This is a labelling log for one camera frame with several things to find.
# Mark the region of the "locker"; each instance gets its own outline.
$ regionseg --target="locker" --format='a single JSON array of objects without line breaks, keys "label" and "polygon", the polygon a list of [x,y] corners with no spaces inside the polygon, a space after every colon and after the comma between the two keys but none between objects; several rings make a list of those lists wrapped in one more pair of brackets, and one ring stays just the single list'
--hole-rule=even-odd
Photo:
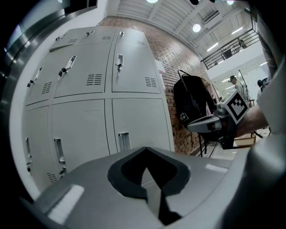
[{"label": "locker", "polygon": [[66,66],[72,49],[73,47],[58,49],[45,56],[32,78],[34,84],[28,89],[27,105],[50,99],[59,71]]},{"label": "locker", "polygon": [[53,105],[52,137],[57,158],[67,172],[90,160],[108,156],[104,100]]},{"label": "locker", "polygon": [[24,122],[26,151],[31,156],[29,160],[32,161],[28,166],[41,192],[59,179],[59,169],[53,163],[53,154],[48,143],[47,115],[47,106],[28,110]]},{"label": "locker", "polygon": [[78,29],[71,29],[64,33],[59,40],[55,41],[53,46],[49,49],[50,51],[63,48],[66,46],[74,45],[80,39],[86,36],[86,32],[89,31],[90,27],[87,28],[78,28]]},{"label": "locker", "polygon": [[148,49],[116,44],[113,74],[113,92],[160,93],[158,80]]},{"label": "locker", "polygon": [[71,68],[66,74],[63,73],[58,81],[55,98],[104,92],[110,47],[111,43],[84,44],[74,47],[69,59],[71,57],[75,59]]},{"label": "locker", "polygon": [[118,151],[144,146],[170,150],[162,99],[119,98],[112,107]]},{"label": "locker", "polygon": [[111,43],[114,37],[116,27],[112,26],[98,26],[92,27],[88,31],[88,34],[84,36],[79,44],[89,43]]},{"label": "locker", "polygon": [[119,28],[116,42],[120,44],[147,48],[144,33],[132,29]]}]

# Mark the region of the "white wall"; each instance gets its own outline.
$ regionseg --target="white wall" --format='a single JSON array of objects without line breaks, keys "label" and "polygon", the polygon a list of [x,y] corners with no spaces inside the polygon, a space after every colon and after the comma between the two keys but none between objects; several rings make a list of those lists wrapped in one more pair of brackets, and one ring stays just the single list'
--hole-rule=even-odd
[{"label": "white wall", "polygon": [[254,69],[248,74],[243,75],[251,98],[257,100],[257,92],[259,89],[259,87],[257,86],[257,81],[263,80],[267,78],[267,76],[268,75],[265,73],[265,71],[263,71],[262,68]]},{"label": "white wall", "polygon": [[105,17],[107,2],[108,0],[99,0],[97,9],[88,11],[75,17],[49,35],[49,37],[42,42],[42,44],[29,59],[16,85],[11,105],[9,123],[11,148],[21,180],[33,199],[36,199],[40,193],[26,168],[22,138],[22,116],[25,107],[25,97],[28,89],[27,82],[29,82],[29,80],[34,76],[36,68],[40,64],[40,61],[48,53],[48,49],[55,42],[55,38],[61,36],[69,29],[96,26]]},{"label": "white wall", "polygon": [[243,51],[233,55],[220,64],[213,66],[207,70],[207,74],[211,80],[214,78],[229,77],[233,72],[238,72],[245,64],[254,64],[258,58],[264,58],[264,53],[260,42],[257,42]]}]

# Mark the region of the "ceiling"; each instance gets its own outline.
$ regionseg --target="ceiling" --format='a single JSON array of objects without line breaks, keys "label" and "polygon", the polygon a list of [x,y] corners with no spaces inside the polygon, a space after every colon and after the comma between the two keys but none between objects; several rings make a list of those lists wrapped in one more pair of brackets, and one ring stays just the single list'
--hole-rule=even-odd
[{"label": "ceiling", "polygon": [[[211,52],[251,28],[250,16],[244,12],[247,6],[245,2],[229,5],[225,0],[216,3],[200,0],[197,6],[189,0],[158,0],[156,3],[146,0],[111,0],[107,14],[134,18],[164,29],[190,46],[203,59],[210,54],[207,49],[215,43],[219,45]],[[204,20],[212,13],[216,16],[205,23]],[[192,30],[195,24],[201,26],[197,33]],[[232,35],[233,31],[242,26],[241,31]]]}]

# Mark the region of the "white metal locker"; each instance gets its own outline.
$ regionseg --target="white metal locker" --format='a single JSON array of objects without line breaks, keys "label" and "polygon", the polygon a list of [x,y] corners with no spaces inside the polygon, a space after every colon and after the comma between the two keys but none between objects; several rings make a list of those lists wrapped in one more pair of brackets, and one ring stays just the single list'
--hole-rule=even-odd
[{"label": "white metal locker", "polygon": [[112,100],[115,139],[118,151],[158,147],[170,150],[162,99],[119,98]]},{"label": "white metal locker", "polygon": [[104,100],[53,105],[52,137],[57,157],[67,172],[108,156]]},{"label": "white metal locker", "polygon": [[47,106],[28,110],[25,113],[24,122],[24,141],[32,161],[28,166],[31,168],[33,179],[41,192],[59,179],[59,169],[53,163],[54,154],[51,153],[48,143],[47,115]]},{"label": "white metal locker", "polygon": [[45,56],[32,78],[34,84],[28,89],[27,105],[50,99],[53,85],[59,78],[59,71],[66,66],[71,50],[72,47],[66,47]]},{"label": "white metal locker", "polygon": [[89,29],[86,34],[79,42],[79,44],[90,44],[90,43],[111,43],[114,37],[116,27],[112,26],[97,26]]},{"label": "white metal locker", "polygon": [[111,43],[84,44],[74,47],[74,62],[57,84],[55,98],[85,93],[101,93]]},{"label": "white metal locker", "polygon": [[86,36],[86,32],[89,31],[90,27],[86,28],[78,28],[78,29],[71,29],[64,33],[49,49],[50,51],[63,48],[66,46],[74,45],[77,43],[81,38]]},{"label": "white metal locker", "polygon": [[132,29],[119,28],[116,42],[147,48],[144,33]]},{"label": "white metal locker", "polygon": [[[123,65],[119,71],[118,64],[120,63]],[[148,49],[116,44],[112,91],[160,94],[155,68]]]}]

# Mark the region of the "hand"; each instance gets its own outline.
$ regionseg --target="hand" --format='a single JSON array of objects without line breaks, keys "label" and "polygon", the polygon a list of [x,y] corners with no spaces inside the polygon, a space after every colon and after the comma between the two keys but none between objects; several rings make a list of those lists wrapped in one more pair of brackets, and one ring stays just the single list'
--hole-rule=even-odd
[{"label": "hand", "polygon": [[268,123],[259,106],[256,104],[249,109],[245,117],[237,124],[236,137],[250,134],[266,126],[268,126]]}]

